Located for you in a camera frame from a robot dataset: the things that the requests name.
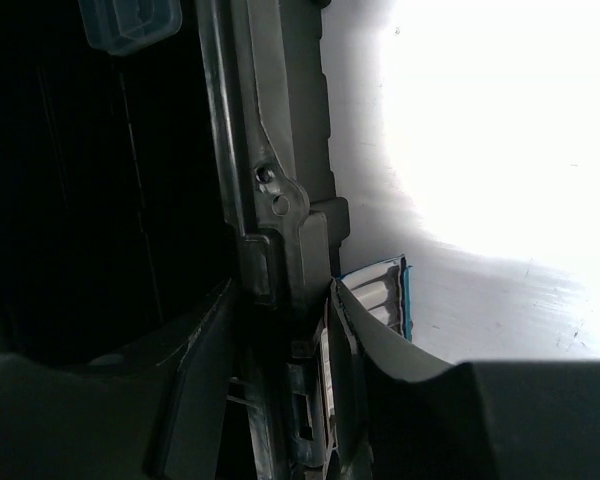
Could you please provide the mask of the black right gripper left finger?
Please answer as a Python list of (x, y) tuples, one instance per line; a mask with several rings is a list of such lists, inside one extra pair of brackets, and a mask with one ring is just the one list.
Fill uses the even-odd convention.
[(211, 479), (234, 357), (234, 282), (87, 364), (0, 353), (0, 479)]

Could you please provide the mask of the black plastic toolbox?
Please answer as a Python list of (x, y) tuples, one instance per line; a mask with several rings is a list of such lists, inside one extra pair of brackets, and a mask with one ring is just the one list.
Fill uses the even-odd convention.
[(211, 479), (375, 479), (323, 7), (0, 1), (0, 353), (87, 364), (234, 282)]

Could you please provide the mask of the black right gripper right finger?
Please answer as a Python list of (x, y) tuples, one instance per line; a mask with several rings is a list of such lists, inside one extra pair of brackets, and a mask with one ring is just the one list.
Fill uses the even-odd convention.
[(383, 325), (342, 283), (363, 366), (375, 479), (600, 479), (600, 361), (450, 365)]

